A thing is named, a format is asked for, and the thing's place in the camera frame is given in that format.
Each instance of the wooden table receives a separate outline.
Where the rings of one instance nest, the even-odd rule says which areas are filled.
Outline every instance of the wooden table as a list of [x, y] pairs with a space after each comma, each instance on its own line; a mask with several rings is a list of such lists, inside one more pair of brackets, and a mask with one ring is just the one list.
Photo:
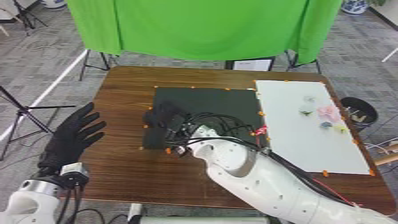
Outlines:
[[[155, 86], [198, 88], [255, 88], [253, 80], [322, 81], [342, 107], [333, 87], [319, 74], [200, 70], [157, 67], [116, 67], [97, 96], [97, 110], [109, 123], [105, 139], [84, 155], [91, 169], [86, 198], [120, 202], [173, 204], [223, 208], [251, 208], [210, 180], [205, 162], [178, 158], [162, 150], [143, 150], [143, 114], [152, 106]], [[395, 213], [395, 198], [361, 145], [376, 177], [333, 174], [315, 177], [347, 198], [384, 214]]]

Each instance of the black glove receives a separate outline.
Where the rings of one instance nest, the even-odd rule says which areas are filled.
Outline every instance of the black glove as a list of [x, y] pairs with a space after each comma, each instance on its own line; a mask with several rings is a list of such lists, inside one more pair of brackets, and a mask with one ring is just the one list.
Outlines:
[[86, 128], [100, 118], [98, 112], [89, 115], [93, 109], [95, 103], [89, 103], [66, 118], [41, 154], [40, 168], [61, 170], [65, 165], [79, 161], [86, 148], [102, 139], [105, 133], [98, 131], [107, 126], [105, 121]]

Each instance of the floor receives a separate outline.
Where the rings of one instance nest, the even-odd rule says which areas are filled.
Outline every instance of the floor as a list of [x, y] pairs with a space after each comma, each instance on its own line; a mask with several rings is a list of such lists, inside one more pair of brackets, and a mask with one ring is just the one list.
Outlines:
[[[49, 23], [49, 27], [38, 24], [31, 36], [25, 35], [22, 24], [4, 24], [11, 37], [0, 33], [0, 85], [8, 88], [24, 104], [33, 104], [45, 89], [52, 85], [68, 65], [84, 51], [84, 44], [72, 20], [68, 9], [50, 11], [41, 6], [34, 14]], [[319, 56], [322, 71], [331, 79], [340, 97], [354, 96], [367, 100], [379, 111], [379, 121], [361, 132], [368, 143], [379, 143], [398, 136], [398, 119], [393, 119], [386, 126], [383, 123], [398, 114], [398, 55], [383, 63], [383, 58], [398, 46], [398, 32], [386, 25], [372, 13], [363, 16], [340, 14], [324, 50]], [[91, 63], [102, 65], [100, 56], [93, 54]], [[189, 68], [224, 68], [223, 61], [185, 61], [162, 58], [152, 55], [125, 53], [118, 59], [120, 65], [168, 66]], [[281, 55], [276, 61], [276, 71], [288, 67], [287, 57]], [[317, 72], [315, 65], [297, 69], [301, 72]], [[79, 81], [81, 65], [61, 81], [50, 92], [41, 105], [79, 105], [82, 106], [95, 98], [107, 73], [88, 69], [84, 81]], [[63, 119], [75, 109], [65, 109], [54, 121], [57, 127]], [[0, 134], [15, 119], [15, 108], [0, 99]], [[38, 117], [47, 120], [52, 111], [36, 112]], [[29, 121], [24, 122], [18, 135], [34, 130]], [[18, 185], [36, 172], [38, 155], [43, 151], [49, 136], [40, 135], [22, 142], [17, 142], [6, 161], [0, 163], [0, 210], [8, 206], [8, 197], [18, 189]], [[384, 165], [386, 172], [398, 165]], [[384, 174], [386, 182], [398, 199], [398, 173]], [[84, 202], [84, 207], [98, 208], [107, 220], [120, 213], [127, 213], [129, 204], [111, 202]], [[258, 216], [255, 210], [228, 210], [208, 208], [185, 208], [148, 205], [150, 215], [182, 216]], [[82, 223], [95, 223], [93, 214], [82, 216]]]

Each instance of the orange dot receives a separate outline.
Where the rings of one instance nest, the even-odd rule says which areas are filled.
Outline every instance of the orange dot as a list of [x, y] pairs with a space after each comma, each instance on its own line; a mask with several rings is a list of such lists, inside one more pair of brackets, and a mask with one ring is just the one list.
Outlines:
[[329, 172], [328, 172], [328, 170], [324, 170], [324, 177], [329, 177]]
[[171, 155], [171, 148], [166, 149], [166, 153]]
[[376, 171], [374, 170], [370, 170], [370, 175], [376, 177], [377, 176], [377, 174], [376, 174]]

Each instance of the white paper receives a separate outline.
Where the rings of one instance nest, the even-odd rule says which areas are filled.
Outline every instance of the white paper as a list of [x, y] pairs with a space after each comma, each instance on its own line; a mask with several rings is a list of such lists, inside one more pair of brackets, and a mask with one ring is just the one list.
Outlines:
[[[326, 84], [260, 80], [256, 86], [274, 152], [308, 172], [370, 174], [351, 131], [342, 133], [320, 127], [326, 120], [317, 109], [335, 105]], [[315, 112], [304, 116], [308, 97], [315, 97]], [[347, 127], [344, 120], [336, 124]]]
[[271, 71], [271, 59], [235, 61], [233, 70]]

